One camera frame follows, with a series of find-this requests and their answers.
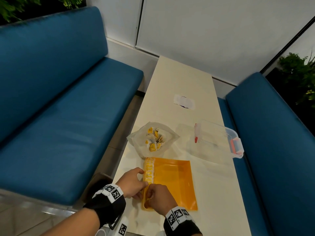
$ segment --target orange tray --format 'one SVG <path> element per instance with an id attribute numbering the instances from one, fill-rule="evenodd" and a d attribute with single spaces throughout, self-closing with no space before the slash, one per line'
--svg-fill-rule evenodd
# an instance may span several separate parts
<path id="1" fill-rule="evenodd" d="M 190 161 L 146 158 L 143 180 L 149 184 L 166 185 L 179 206 L 187 210 L 198 210 Z M 148 188 L 144 189 L 143 207 L 147 201 L 147 190 Z"/>

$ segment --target clear plastic box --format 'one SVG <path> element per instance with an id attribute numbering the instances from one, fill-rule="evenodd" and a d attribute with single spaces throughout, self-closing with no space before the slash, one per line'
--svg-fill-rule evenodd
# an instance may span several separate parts
<path id="1" fill-rule="evenodd" d="M 195 124 L 195 143 L 191 154 L 199 158 L 224 163 L 224 156 L 242 158 L 244 148 L 238 134 L 227 127 L 201 120 Z"/>

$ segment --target tile floor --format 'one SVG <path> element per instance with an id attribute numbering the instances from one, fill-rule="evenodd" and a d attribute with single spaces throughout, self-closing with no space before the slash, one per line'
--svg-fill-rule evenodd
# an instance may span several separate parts
<path id="1" fill-rule="evenodd" d="M 131 133 L 132 127 L 139 112 L 143 97 L 134 96 L 121 120 L 112 140 L 110 141 L 97 172 L 104 172 L 109 162 L 116 167 L 105 172 L 114 177 L 121 156 L 127 144 L 126 137 Z M 0 203 L 0 236 L 39 236 L 64 218 L 39 212 L 35 209 L 23 208 L 21 205 L 6 205 Z"/>

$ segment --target person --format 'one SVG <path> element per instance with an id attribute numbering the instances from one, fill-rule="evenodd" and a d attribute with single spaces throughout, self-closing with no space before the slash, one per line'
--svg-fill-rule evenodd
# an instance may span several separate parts
<path id="1" fill-rule="evenodd" d="M 148 182 L 139 181 L 137 175 L 143 173 L 144 171 L 139 167 L 124 173 L 116 184 L 103 187 L 83 209 L 42 236 L 94 236 L 103 225 L 113 224 L 123 213 L 126 206 L 125 198 L 142 199 L 141 191 L 148 186 Z M 146 207 L 152 207 L 158 214 L 165 217 L 163 226 L 167 236 L 202 235 L 191 216 L 184 208 L 177 205 L 165 185 L 150 184 L 147 198 L 149 199 L 146 201 Z"/>

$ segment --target foliage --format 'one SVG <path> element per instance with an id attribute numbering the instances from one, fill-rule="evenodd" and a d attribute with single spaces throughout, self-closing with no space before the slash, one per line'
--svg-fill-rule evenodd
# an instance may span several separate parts
<path id="1" fill-rule="evenodd" d="M 63 5 L 68 9 L 72 9 L 73 7 L 78 8 L 78 5 L 82 3 L 82 0 L 60 1 L 63 2 Z M 23 12 L 25 5 L 29 3 L 40 5 L 40 0 L 0 0 L 0 14 L 7 22 L 11 22 L 11 19 L 18 19 L 16 12 Z"/>
<path id="2" fill-rule="evenodd" d="M 312 54 L 300 58 L 297 54 L 289 53 L 280 57 L 281 79 L 284 87 L 290 92 L 295 104 L 308 105 L 315 108 L 315 62 Z"/>

